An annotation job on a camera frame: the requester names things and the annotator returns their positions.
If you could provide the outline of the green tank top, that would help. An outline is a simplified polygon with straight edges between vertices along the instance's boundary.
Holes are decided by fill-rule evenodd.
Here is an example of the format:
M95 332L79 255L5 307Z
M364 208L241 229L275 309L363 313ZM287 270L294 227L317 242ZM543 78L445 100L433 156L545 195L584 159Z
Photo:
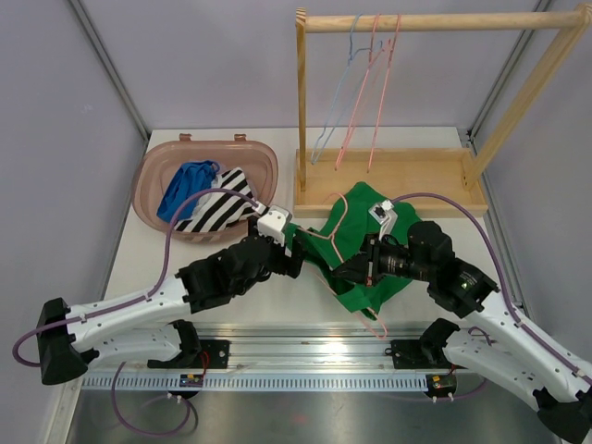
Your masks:
M374 204L385 201L386 197L364 182L356 183L344 196L347 199L349 210L337 230L335 240L345 262L360 251L367 234L379 231L379 225L369 215L368 210ZM343 209L343 202L338 198L323 227L304 229L310 229L327 236L339 221ZM339 303L351 313L361 311L367 318L374 319L374 316L367 310L368 307L379 313L385 302L411 284L411 280L408 278L384 277L374 287L366 287L364 284L355 284L334 278L331 276L331 271L341 263L334 254L330 242L297 232L297 228L302 227L294 223L289 224L286 231L287 245L290 246L293 239L302 242L305 261L319 270Z

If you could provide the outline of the pink wire hanger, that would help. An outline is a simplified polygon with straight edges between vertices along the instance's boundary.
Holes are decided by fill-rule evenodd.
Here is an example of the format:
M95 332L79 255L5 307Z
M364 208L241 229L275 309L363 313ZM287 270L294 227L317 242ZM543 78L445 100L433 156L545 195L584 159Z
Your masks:
M311 231L310 229L304 229L304 228L297 228L296 231L304 233L308 236L313 236L313 237L318 238L323 241L329 241L330 245L334 251L334 254L338 257L339 262L342 264L344 262L344 260L343 260L343 257L341 255L340 251L339 251L339 248L337 247L335 237L336 237L337 230L340 228L341 223L343 222L345 216L348 213L349 205L348 205L348 202L347 202L347 199L345 198L345 196L339 192L330 193L328 195L328 197L326 198L326 200L329 197L334 197L334 196L337 196L343 202L344 209L343 209L343 212L339 218L339 221L337 222L335 227L332 229L332 231L327 236L323 236L321 234L318 234L317 232ZM367 310L369 311L369 313L371 315L374 316L374 319L378 322L378 325L382 328L382 333L378 333L372 327L372 325L368 321L368 318L361 311L353 312L353 315L362 323L364 328L367 329L375 338L377 338L378 340L385 341L387 339L387 336L389 333L385 323L381 320L380 316L373 308L368 307Z
M376 28L377 28L378 22L380 20L380 17L381 17L380 13L378 13L374 16L373 26L372 26L372 30L371 30L370 44L367 47L368 60L367 60L366 70L364 72L362 79L358 82L356 100L355 100L355 103L353 104L353 109L351 111L351 118L350 118L350 121L349 121L349 124L347 127L346 135L344 137L341 147L339 148L337 160L334 165L335 171L337 171L339 169L341 162L342 162L342 160L347 152L347 149L349 147L353 133L355 132L358 107L362 101L362 96L364 93L365 84L367 83L367 79L369 77L370 70L376 62L376 58L374 57L374 47L375 47L374 41L376 38Z
M370 173L371 167L373 165L374 154L375 154L375 149L376 149L376 140L377 140L378 130L379 130L381 119L382 119L382 112L383 112L385 96L386 96L387 88L389 85L390 71L391 71L391 67L393 64L393 58L394 58L394 53L396 50L396 45L399 40L399 35L401 32L401 20L402 20L402 14L398 14L394 35L389 40L389 44L388 44L388 62L387 62L386 73L385 73L385 77L384 77L384 81L383 81L383 85L382 85L382 90L381 90L381 94L380 94L380 98L379 98L379 102L378 102L378 109L377 109L377 113L376 113L376 124L374 127L374 133L373 133L373 137L372 137L372 141L371 141L370 155L368 158L367 169L366 169L367 173Z

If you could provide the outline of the black white striped tank top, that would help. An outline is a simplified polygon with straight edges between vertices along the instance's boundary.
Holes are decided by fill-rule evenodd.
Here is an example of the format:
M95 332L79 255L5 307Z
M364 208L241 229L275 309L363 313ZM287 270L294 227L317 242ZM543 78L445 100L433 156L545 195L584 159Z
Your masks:
M254 199L244 171L235 167L217 174L213 188L236 191ZM254 213L252 206L237 195L212 192L201 197L189 216L180 216L175 226L180 232L217 232L236 226Z

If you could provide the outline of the blue wire hanger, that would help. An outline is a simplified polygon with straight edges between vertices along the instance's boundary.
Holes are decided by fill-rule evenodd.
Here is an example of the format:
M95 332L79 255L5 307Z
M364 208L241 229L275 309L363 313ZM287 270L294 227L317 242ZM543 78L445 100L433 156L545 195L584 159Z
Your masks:
M369 63L370 67L382 56L384 44L382 40L379 40L378 43L375 43L374 37L371 38L371 42L368 46L359 47L357 49L354 48L353 44L353 34L355 31L355 27L362 18L362 13L358 13L354 16L353 22L350 26L348 31L348 53L346 58L346 64L342 71L342 74L339 78L337 83L336 89L333 93L331 103L329 109L327 111L327 116L323 123L323 126L318 134L317 138L314 141L314 146L312 149L312 153L310 156L310 162L312 165L315 165L319 160L321 154L326 150L328 143L330 142L335 130L339 127L341 120L344 119L345 112L350 109L353 105L354 95L356 93L360 93L362 91L362 84L364 82L364 78L360 78L356 85L354 86L353 92L351 93L347 103L340 109L339 114L335 116L337 110L337 103L338 99L341 96L341 90L343 89L343 84L345 81L350 77L350 72L352 70L352 65L356 60L356 57L361 53L367 53L369 56Z

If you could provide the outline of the blue tank top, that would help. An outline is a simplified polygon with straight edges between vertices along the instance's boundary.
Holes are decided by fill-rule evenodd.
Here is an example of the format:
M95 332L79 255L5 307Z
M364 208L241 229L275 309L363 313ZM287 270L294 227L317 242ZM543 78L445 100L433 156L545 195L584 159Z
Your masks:
M156 215L169 223L189 197L211 188L219 170L218 162L212 160L183 163L166 188Z

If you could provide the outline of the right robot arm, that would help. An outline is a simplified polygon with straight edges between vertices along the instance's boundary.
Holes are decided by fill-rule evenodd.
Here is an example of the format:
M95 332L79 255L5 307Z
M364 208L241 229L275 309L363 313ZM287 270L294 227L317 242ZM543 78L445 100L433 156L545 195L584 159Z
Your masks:
M367 287L384 277L425 282L437 305L497 342L480 345L439 318L421 337L419 352L426 364L450 363L478 373L526 403L559 438L585 440L591 430L590 362L521 315L493 279L456 257L451 238L435 222L412 224L406 244L390 236L365 236L360 251L332 274Z

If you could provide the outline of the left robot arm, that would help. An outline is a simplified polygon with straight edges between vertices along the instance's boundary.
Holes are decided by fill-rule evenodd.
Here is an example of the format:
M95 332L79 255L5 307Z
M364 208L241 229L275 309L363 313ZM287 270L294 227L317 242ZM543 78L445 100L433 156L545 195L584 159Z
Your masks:
M287 229L253 217L239 242L149 290L95 304L46 302L35 334L43 384L69 382L110 359L140 360L151 368L193 366L201 344L188 315L226 305L273 275L300 275L304 248Z

